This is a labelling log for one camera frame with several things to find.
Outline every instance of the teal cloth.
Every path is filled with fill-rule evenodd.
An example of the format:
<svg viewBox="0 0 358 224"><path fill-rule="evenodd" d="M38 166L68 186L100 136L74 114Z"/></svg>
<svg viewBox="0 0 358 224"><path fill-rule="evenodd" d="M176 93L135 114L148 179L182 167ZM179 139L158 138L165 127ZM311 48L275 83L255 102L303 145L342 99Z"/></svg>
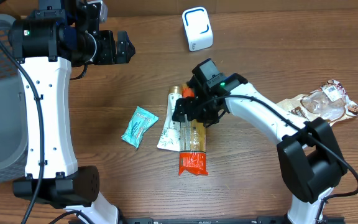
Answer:
<svg viewBox="0 0 358 224"><path fill-rule="evenodd" d="M128 128L121 139L139 148L143 134L158 121L158 117L147 110L137 107L134 115L129 121Z"/></svg>

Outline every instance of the barcode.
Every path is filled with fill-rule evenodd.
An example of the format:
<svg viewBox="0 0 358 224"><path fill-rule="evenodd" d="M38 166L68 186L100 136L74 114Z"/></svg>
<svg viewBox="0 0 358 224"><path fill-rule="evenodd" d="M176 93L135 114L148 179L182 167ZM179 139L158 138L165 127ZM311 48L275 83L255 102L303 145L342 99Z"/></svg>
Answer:
<svg viewBox="0 0 358 224"><path fill-rule="evenodd" d="M328 92L329 92L329 93L332 92L332 91L334 91L334 90L336 90L335 86L331 86L331 87L328 88Z"/></svg>

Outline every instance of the gray plastic tray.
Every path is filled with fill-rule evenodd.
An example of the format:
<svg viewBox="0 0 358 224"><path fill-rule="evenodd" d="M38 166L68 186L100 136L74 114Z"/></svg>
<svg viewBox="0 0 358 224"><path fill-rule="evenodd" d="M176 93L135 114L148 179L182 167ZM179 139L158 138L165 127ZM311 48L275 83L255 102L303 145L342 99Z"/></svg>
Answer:
<svg viewBox="0 0 358 224"><path fill-rule="evenodd" d="M0 39L10 51L7 35L14 20L0 14ZM0 182L24 175L27 138L23 84L17 69L0 49Z"/></svg>

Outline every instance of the wood grain surface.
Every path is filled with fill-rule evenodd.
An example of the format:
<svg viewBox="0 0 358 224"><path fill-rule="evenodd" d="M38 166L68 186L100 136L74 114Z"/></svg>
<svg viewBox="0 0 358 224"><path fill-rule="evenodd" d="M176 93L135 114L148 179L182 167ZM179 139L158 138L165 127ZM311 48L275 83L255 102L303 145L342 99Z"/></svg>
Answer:
<svg viewBox="0 0 358 224"><path fill-rule="evenodd" d="M128 31L136 55L127 65L90 66L84 79L70 82L78 163L98 167L101 192L127 217L255 218L288 211L291 193L275 146L239 118L226 115L207 130L209 176L178 176L178 153L157 149L169 87L188 81L191 69L208 57L227 75L246 77L273 102L334 78L358 103L358 9L210 19L213 46L190 53L180 16L109 18L101 29ZM72 76L80 72L75 68ZM121 140L136 106L160 118L138 151ZM358 117L333 128L344 157L358 171ZM335 192L355 187L348 173ZM0 184L0 223L19 223L27 205L13 196L11 182ZM47 223L62 212L36 205L29 223ZM333 199L324 213L358 223L358 195Z"/></svg>

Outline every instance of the wooden table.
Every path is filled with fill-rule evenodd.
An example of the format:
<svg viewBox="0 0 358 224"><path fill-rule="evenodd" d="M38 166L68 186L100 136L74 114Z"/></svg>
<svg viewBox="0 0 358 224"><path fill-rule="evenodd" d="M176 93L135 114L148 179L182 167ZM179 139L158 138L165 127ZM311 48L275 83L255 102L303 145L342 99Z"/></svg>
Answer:
<svg viewBox="0 0 358 224"><path fill-rule="evenodd" d="M214 44L189 53L180 16L109 18L101 29L128 31L136 47L130 64L90 66L70 82L71 136L79 166L96 165L101 192L127 217L249 218L283 215L291 193L276 148L249 123L226 115L207 130L209 176L178 176L178 153L158 150L167 91L191 78L211 57L228 74L246 77L279 102L335 78L358 103L358 10L211 15ZM81 72L73 69L73 76ZM138 151L121 140L136 106L160 120ZM334 125L346 160L358 171L358 117ZM335 192L356 187L349 173ZM28 202L0 184L0 223L19 223ZM36 205L29 223L61 214ZM358 196L334 199L324 213L358 223Z"/></svg>

